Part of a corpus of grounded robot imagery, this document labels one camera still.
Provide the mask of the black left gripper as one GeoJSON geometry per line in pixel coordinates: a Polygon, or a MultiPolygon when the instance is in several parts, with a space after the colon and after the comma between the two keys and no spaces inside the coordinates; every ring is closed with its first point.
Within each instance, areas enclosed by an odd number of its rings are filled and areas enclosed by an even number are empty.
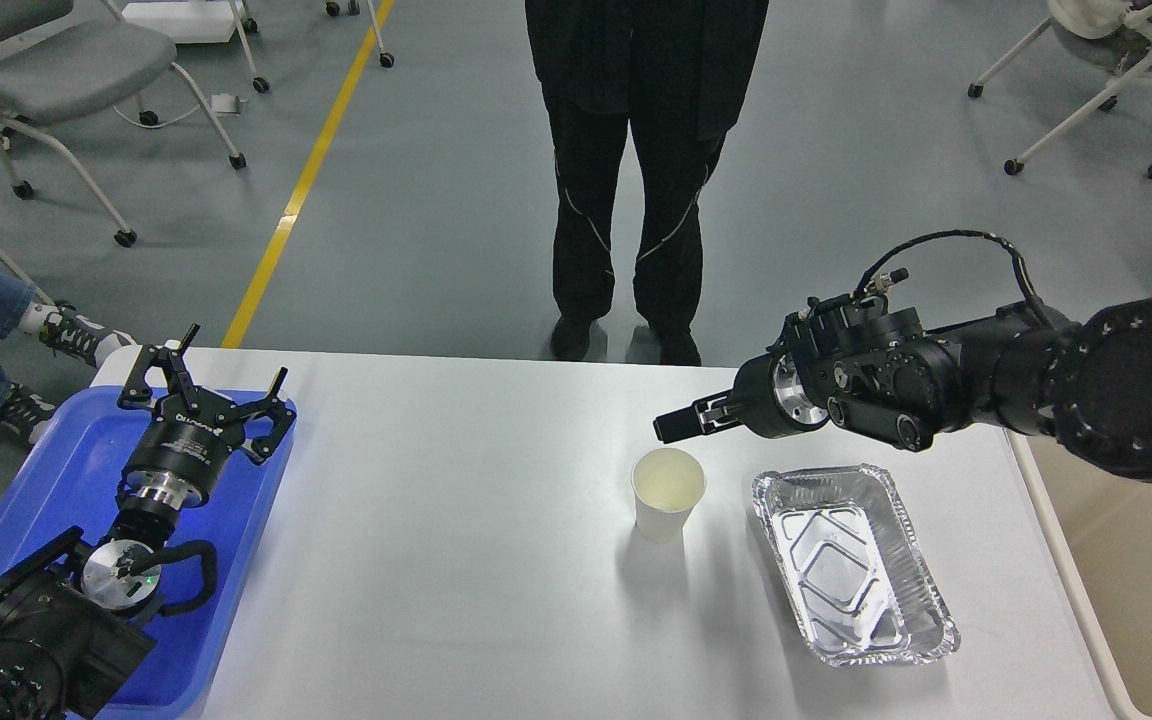
{"type": "Polygon", "coordinates": [[[280,392],[288,369],[280,366],[268,392],[257,400],[238,404],[223,397],[219,406],[198,406],[200,389],[185,365],[184,355],[200,324],[189,325],[179,344],[146,344],[141,347],[127,377],[116,406],[120,409],[151,409],[147,373],[160,370],[166,382],[166,395],[156,407],[147,430],[132,450],[123,468],[127,497],[147,498],[159,492],[168,500],[209,500],[223,473],[234,450],[241,450],[255,467],[264,465],[275,454],[297,418],[296,410],[287,406],[280,392]],[[200,419],[188,410],[200,409],[200,419]],[[270,433],[247,437],[247,420],[270,419],[270,433]]]}

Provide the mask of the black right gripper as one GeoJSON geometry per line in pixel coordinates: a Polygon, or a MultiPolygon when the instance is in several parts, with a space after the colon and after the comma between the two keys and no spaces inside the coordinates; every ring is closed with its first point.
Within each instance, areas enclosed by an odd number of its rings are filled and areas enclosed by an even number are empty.
{"type": "Polygon", "coordinates": [[[829,420],[826,410],[806,397],[804,382],[790,356],[763,354],[737,370],[730,392],[699,397],[672,414],[657,416],[653,430],[659,442],[672,445],[727,429],[744,427],[763,438],[783,438],[814,432],[829,420]]]}

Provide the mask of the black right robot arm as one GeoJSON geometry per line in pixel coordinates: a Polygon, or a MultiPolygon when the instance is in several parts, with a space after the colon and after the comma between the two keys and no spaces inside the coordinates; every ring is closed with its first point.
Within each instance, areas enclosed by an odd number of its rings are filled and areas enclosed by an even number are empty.
{"type": "Polygon", "coordinates": [[[914,306],[890,310],[908,270],[882,255],[850,291],[787,314],[776,341],[732,388],[653,420],[670,445],[744,427],[776,439],[833,424],[902,450],[973,424],[1055,439],[1115,477],[1152,484],[1152,297],[1071,323],[1038,296],[1023,255],[1020,301],[929,331],[914,306]]]}

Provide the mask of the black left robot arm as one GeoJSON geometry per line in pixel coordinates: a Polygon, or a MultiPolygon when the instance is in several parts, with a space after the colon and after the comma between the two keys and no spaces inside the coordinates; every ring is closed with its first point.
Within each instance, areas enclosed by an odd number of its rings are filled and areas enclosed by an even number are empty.
{"type": "Polygon", "coordinates": [[[194,340],[60,407],[0,507],[0,719],[165,719],[215,666],[291,454],[288,370],[210,389],[194,340]]]}

